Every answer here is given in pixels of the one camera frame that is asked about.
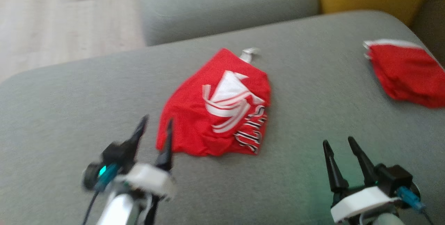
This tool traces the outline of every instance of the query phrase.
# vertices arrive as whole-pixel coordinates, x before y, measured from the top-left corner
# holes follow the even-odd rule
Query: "white logo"
[[[255,105],[264,103],[241,82],[245,78],[248,76],[226,70],[211,98],[210,85],[202,86],[202,98],[207,111],[214,116],[229,118],[221,124],[212,125],[213,132],[224,133],[238,124],[251,108],[246,97],[251,96]]]

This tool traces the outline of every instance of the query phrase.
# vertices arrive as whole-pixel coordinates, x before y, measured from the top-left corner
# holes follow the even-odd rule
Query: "grey upholstery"
[[[203,37],[318,12],[318,0],[140,0],[149,46]]]
[[[79,224],[91,198],[82,170],[151,114],[138,152],[153,162],[162,106],[221,47],[259,47],[253,65],[269,74],[272,106],[258,156],[175,155],[179,194],[157,224],[332,224],[322,141],[343,176],[361,184],[347,143],[374,163],[413,173],[434,220],[445,219],[445,111],[388,98],[364,56],[363,40],[421,44],[377,11],[316,16],[199,38],[13,76],[0,85],[0,217],[5,224]],[[95,204],[91,224],[105,197]],[[407,224],[426,224],[404,213]]]

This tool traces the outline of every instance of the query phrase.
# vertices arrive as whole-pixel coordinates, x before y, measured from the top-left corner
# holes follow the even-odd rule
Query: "blue cable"
[[[417,213],[423,214],[426,220],[431,225],[434,225],[431,218],[425,211],[425,204],[421,202],[420,198],[417,195],[415,195],[411,190],[409,190],[407,187],[400,187],[397,190],[397,196],[400,197],[402,201],[410,205]]]
[[[94,185],[94,190],[97,192],[104,192],[107,185],[118,175],[119,166],[115,163],[107,166],[105,172],[99,176],[99,180]]]

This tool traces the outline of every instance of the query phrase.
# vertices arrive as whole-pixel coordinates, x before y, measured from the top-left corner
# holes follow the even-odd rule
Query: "wooden floor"
[[[144,46],[137,0],[0,0],[0,82]]]

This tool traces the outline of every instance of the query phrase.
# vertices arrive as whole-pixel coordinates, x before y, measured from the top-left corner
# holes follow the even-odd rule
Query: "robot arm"
[[[175,181],[170,174],[173,164],[172,120],[167,127],[164,149],[159,153],[156,163],[150,165],[135,161],[147,121],[148,116],[144,116],[127,141],[111,143],[102,152],[102,161],[91,163],[84,173],[84,187],[95,191],[92,203],[98,193],[105,189],[111,192],[97,225],[135,225],[144,210],[147,210],[144,224],[152,225],[159,201],[169,200],[176,194]]]
[[[335,223],[363,225],[366,220],[366,224],[372,225],[403,225],[398,218],[398,209],[413,208],[419,213],[424,212],[419,190],[408,171],[399,165],[374,166],[354,138],[348,137],[348,141],[359,161],[363,186],[349,187],[335,162],[329,142],[323,141],[329,185],[334,193],[331,214]]]

